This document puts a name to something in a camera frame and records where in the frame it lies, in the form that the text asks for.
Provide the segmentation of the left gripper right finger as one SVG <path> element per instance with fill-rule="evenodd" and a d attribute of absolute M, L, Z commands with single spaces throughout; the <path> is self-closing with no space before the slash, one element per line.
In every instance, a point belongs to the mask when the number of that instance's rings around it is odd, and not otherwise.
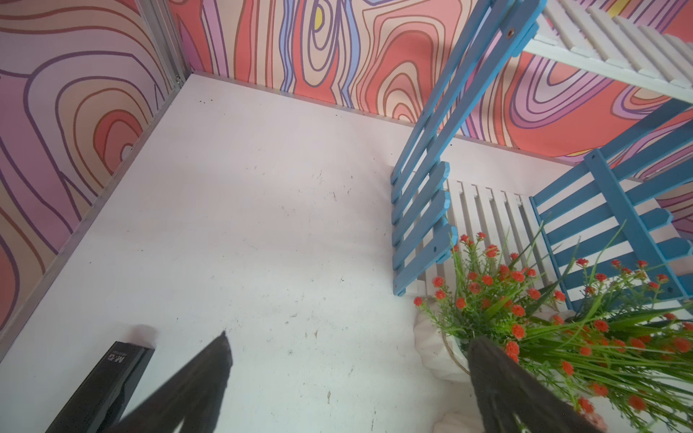
<path fill-rule="evenodd" d="M 486 337 L 467 350 L 471 382 L 486 432 L 596 432 Z"/>

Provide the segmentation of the red flower pot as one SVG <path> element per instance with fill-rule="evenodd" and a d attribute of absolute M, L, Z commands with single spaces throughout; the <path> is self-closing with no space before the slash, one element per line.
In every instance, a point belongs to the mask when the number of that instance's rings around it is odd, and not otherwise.
<path fill-rule="evenodd" d="M 692 324 L 656 308 L 665 275 L 613 261 L 611 277 L 579 258 L 582 305 L 543 319 L 540 310 L 566 294 L 557 283 L 541 287 L 522 254 L 502 263 L 501 252 L 484 234 L 462 236 L 451 251 L 454 283 L 436 277 L 433 296 L 414 300 L 448 353 L 467 354 L 485 337 L 580 414 L 594 414 L 603 398 L 639 432 L 691 427 Z"/>

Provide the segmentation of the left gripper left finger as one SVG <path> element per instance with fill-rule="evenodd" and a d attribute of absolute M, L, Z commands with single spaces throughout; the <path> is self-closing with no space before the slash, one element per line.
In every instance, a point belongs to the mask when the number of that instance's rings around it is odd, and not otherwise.
<path fill-rule="evenodd" d="M 233 366 L 221 333 L 109 432 L 212 432 Z"/>

